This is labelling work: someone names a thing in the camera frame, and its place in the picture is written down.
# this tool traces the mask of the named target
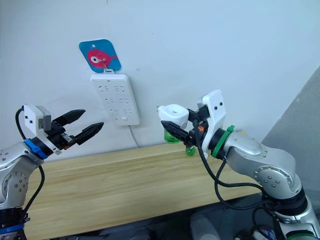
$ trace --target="power outlet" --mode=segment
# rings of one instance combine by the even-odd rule
[[[116,125],[139,125],[139,112],[126,75],[97,73],[93,74],[90,80]]]

